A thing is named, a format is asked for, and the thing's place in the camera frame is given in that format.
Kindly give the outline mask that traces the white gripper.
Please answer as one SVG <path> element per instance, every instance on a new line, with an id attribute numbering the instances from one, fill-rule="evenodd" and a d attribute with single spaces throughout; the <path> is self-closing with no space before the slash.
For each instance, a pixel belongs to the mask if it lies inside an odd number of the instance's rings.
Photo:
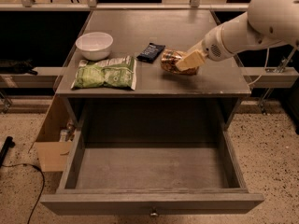
<path id="1" fill-rule="evenodd" d="M 232 44 L 232 35 L 225 30 L 223 24 L 219 25 L 210 30 L 202 41 L 189 48 L 190 53 L 176 63 L 176 68 L 179 71 L 185 71 L 199 67 L 205 63 L 206 54 L 210 60 L 217 62 L 231 58 L 234 55 Z"/>

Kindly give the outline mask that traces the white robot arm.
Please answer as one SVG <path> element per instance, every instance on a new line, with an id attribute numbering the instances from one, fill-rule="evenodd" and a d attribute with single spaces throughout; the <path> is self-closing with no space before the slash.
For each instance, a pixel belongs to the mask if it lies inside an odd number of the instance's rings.
<path id="1" fill-rule="evenodd" d="M 176 63 L 180 71 L 246 50 L 299 48 L 299 0 L 250 0 L 246 12 L 212 30 Z"/>

